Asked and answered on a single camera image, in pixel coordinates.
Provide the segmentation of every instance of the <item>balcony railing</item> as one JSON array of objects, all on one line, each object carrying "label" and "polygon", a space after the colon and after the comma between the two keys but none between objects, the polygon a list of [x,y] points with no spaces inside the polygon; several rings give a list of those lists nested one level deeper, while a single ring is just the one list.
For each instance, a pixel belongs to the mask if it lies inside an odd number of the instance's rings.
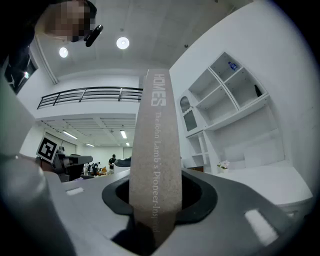
[{"label": "balcony railing", "polygon": [[141,88],[130,87],[87,87],[64,90],[43,96],[37,109],[92,101],[140,102],[142,92]]}]

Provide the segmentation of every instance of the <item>person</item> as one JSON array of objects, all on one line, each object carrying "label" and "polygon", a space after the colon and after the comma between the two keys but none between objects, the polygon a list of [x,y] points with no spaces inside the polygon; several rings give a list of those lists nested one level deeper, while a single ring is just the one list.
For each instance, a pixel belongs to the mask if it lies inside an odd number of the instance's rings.
[{"label": "person", "polygon": [[1,10],[2,47],[0,67],[14,91],[25,76],[30,62],[29,46],[35,35],[77,42],[91,33],[97,8],[89,0],[4,1]]},{"label": "person", "polygon": [[109,159],[109,168],[110,168],[110,170],[114,170],[114,162],[116,161],[116,155],[115,154],[113,154],[112,155],[112,158],[110,158]]}]

